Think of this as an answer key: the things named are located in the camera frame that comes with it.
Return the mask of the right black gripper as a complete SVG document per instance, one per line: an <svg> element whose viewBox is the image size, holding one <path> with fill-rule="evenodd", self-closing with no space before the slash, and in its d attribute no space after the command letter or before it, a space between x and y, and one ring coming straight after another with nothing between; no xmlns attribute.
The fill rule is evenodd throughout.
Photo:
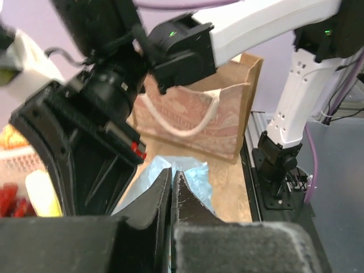
<svg viewBox="0 0 364 273"><path fill-rule="evenodd" d="M40 156L66 216L110 214L144 162L127 124L145 71L93 68L52 80L13 111L10 123Z"/></svg>

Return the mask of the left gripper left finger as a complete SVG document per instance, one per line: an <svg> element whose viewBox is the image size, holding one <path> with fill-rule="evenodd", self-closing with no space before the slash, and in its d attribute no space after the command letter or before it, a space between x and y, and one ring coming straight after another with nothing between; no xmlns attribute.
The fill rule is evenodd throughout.
<svg viewBox="0 0 364 273"><path fill-rule="evenodd" d="M1 220L2 272L167 272L172 171L113 216Z"/></svg>

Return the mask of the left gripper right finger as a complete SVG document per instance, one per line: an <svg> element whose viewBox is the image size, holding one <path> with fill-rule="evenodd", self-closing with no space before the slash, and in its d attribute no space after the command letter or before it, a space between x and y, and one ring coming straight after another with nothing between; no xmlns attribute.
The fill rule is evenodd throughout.
<svg viewBox="0 0 364 273"><path fill-rule="evenodd" d="M322 246L291 222L224 222L173 180L172 272L331 272Z"/></svg>

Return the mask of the blue plastic bag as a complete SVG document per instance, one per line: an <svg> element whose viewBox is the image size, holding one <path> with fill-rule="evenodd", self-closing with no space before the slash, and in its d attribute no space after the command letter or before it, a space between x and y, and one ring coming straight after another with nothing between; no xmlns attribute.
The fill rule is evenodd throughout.
<svg viewBox="0 0 364 273"><path fill-rule="evenodd" d="M157 155L137 176L121 197L112 215L127 212L132 216L141 214L148 220L158 212L158 199L163 191L163 184L153 186L162 170L171 169L165 175L172 181L177 171L184 173L190 191L208 208L216 213L212 205L213 188L209 183L209 166L193 157Z"/></svg>

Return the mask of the brown jute grocery bag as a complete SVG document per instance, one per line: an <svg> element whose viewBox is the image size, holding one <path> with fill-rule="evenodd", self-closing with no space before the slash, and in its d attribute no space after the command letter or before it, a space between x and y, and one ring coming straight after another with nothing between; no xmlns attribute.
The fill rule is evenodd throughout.
<svg viewBox="0 0 364 273"><path fill-rule="evenodd" d="M235 163L253 105L263 59L243 53L217 72L161 95L148 75L128 121L141 134Z"/></svg>

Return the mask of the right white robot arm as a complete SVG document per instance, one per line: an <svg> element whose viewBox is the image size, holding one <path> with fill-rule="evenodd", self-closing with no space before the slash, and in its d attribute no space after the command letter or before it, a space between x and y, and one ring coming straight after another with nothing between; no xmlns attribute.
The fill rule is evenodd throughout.
<svg viewBox="0 0 364 273"><path fill-rule="evenodd" d="M239 1L183 14L146 34L132 1L53 1L85 56L82 70L61 82L48 55L45 69L17 90L30 93L10 123L45 165L25 179L39 216L109 214L145 157L144 143L127 124L152 75L161 94L214 74L247 49L287 31L296 35L293 64L277 111L262 132L260 166L279 197L297 164L305 123L326 80L342 59L363 47L362 1Z"/></svg>

